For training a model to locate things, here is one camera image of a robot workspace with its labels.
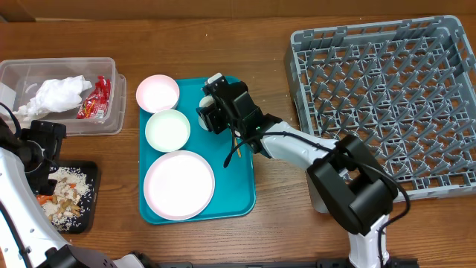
dish rack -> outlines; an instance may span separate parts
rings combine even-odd
[[[285,58],[301,129],[358,136],[413,200],[476,191],[475,63],[454,16],[296,31]]]

blue tray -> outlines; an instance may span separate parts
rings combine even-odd
[[[144,220],[151,224],[180,223],[197,220],[211,220],[225,217],[239,217],[248,214],[256,202],[254,189],[254,169],[252,152],[241,147],[242,157],[233,155],[230,165],[225,169],[223,162],[230,152],[231,132],[219,135],[209,133],[199,126],[196,108],[204,97],[201,90],[207,78],[177,80],[180,87],[180,100],[177,110],[183,112],[190,122],[190,138],[181,150],[198,153],[208,161],[215,174],[215,193],[207,208],[197,216],[182,221],[166,220],[155,214],[144,197],[144,179],[152,163],[164,155],[147,143],[146,123],[152,114],[141,109],[139,113],[139,211]],[[238,82],[235,77],[227,77],[228,82]]]

red snack bag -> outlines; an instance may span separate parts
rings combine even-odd
[[[96,118],[101,119],[106,115],[111,95],[111,81],[99,76],[99,82],[95,83],[96,89],[86,98],[77,113],[77,119]]]

wooden table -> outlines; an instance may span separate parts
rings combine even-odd
[[[152,74],[245,81],[264,112],[297,125],[283,56],[293,31],[407,19],[411,16],[55,22],[0,25],[0,60],[111,57],[127,79],[124,127],[113,136],[72,137],[62,158],[95,161],[102,181],[90,232],[65,237],[76,246],[120,258],[131,250],[157,262],[315,261],[346,257],[347,233],[309,201],[302,170],[254,157],[257,203],[240,218],[151,226],[138,211],[138,112],[135,89]],[[461,16],[476,44],[476,16]],[[394,211],[401,211],[402,204]],[[420,200],[388,230],[393,256],[422,267],[476,266],[476,196]]]

